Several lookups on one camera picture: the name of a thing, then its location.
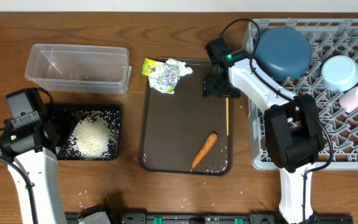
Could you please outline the wooden chopstick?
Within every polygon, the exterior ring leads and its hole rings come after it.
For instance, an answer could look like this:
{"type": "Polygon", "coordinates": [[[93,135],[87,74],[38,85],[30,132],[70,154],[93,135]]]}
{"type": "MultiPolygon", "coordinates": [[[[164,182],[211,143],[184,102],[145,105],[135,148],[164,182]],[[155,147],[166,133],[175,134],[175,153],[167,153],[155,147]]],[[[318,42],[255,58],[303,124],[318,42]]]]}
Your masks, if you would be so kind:
{"type": "Polygon", "coordinates": [[[229,98],[226,98],[226,135],[229,136],[229,98]]]}

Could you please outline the pile of white rice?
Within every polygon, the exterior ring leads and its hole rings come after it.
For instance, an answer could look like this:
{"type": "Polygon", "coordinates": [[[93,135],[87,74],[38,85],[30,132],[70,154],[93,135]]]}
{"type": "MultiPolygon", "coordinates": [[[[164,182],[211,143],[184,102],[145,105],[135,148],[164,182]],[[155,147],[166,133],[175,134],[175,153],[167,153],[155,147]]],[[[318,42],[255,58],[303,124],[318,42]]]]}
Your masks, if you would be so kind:
{"type": "Polygon", "coordinates": [[[117,158],[121,112],[80,110],[80,120],[60,154],[66,160],[110,161],[117,158]]]}

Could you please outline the white tissue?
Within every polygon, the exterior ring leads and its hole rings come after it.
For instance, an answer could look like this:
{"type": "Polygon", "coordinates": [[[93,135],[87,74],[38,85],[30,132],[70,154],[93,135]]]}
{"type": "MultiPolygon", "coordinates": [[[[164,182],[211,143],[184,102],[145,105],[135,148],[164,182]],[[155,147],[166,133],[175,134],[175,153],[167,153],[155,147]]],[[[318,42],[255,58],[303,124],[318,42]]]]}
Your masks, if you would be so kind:
{"type": "Polygon", "coordinates": [[[166,62],[167,65],[174,66],[178,69],[178,75],[183,77],[193,73],[191,67],[187,67],[185,62],[181,62],[172,58],[169,58],[166,62]]]}

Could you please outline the orange carrot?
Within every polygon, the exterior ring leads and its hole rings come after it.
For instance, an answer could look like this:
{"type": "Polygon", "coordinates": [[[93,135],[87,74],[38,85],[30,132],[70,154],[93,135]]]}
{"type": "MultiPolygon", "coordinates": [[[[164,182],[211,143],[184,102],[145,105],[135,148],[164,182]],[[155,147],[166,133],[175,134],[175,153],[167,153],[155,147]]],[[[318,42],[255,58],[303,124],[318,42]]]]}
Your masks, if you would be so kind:
{"type": "Polygon", "coordinates": [[[198,151],[197,155],[195,156],[191,168],[194,169],[207,155],[207,153],[211,150],[214,146],[215,142],[218,139],[217,133],[211,133],[205,140],[204,144],[202,145],[201,149],[198,151]]]}

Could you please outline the foil snack wrapper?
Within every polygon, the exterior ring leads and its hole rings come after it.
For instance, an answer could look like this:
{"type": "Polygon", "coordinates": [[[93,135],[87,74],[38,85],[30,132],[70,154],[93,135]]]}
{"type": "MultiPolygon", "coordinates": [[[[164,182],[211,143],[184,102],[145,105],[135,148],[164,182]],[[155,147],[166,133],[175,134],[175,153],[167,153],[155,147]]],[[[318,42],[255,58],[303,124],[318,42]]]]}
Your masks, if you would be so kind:
{"type": "Polygon", "coordinates": [[[172,58],[166,62],[159,62],[145,58],[142,74],[148,76],[149,86],[164,94],[174,94],[179,80],[179,69],[172,58]]]}

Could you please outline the large blue plate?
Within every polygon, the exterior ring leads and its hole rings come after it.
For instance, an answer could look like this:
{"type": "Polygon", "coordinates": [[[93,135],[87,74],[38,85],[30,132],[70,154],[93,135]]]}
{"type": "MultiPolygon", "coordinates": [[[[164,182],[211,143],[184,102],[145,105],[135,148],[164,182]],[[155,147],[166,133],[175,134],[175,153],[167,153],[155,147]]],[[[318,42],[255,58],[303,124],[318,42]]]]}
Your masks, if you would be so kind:
{"type": "Polygon", "coordinates": [[[290,27],[274,27],[261,33],[254,58],[276,82],[301,78],[309,69],[312,49],[308,39],[290,27]]]}

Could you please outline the small light blue bowl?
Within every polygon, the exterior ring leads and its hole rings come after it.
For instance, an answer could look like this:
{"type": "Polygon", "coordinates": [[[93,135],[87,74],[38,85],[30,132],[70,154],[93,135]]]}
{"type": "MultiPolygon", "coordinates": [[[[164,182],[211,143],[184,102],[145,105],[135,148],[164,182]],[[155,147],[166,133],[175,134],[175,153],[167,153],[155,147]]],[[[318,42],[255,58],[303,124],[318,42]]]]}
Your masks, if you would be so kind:
{"type": "Polygon", "coordinates": [[[358,83],[358,64],[350,57],[337,55],[321,69],[323,86],[330,91],[347,91],[358,83]]]}

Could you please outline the white pink cup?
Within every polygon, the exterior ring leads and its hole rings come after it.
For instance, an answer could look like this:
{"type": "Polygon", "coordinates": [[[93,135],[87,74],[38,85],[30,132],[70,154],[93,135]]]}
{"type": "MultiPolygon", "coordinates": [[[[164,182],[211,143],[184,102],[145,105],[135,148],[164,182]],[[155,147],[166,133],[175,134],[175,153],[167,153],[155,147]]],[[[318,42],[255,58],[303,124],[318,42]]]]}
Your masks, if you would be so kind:
{"type": "Polygon", "coordinates": [[[341,108],[345,109],[346,113],[351,113],[358,110],[358,86],[349,90],[339,99],[341,108]]]}

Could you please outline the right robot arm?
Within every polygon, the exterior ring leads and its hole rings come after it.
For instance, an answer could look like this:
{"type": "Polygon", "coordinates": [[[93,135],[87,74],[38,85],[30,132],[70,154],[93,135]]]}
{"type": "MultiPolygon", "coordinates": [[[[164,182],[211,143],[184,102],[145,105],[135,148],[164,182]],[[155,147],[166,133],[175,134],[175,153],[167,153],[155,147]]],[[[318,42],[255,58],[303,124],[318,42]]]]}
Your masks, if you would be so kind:
{"type": "Polygon", "coordinates": [[[204,96],[237,98],[244,93],[263,112],[265,147],[279,168],[279,212],[286,223],[311,223],[311,174],[324,147],[314,98],[281,87],[246,50],[231,51],[223,37],[205,45],[213,67],[204,96]]]}

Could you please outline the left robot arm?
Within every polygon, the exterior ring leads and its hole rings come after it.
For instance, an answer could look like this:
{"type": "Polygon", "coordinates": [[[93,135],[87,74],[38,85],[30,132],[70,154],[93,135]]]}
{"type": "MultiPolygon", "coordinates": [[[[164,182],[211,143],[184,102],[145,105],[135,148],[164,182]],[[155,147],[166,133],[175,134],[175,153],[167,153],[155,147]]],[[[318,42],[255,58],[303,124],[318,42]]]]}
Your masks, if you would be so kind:
{"type": "Polygon", "coordinates": [[[66,213],[58,186],[58,155],[79,123],[78,114],[60,115],[45,104],[43,88],[25,88],[6,96],[12,118],[5,120],[0,155],[7,162],[24,223],[109,223],[95,206],[82,214],[66,213]]]}

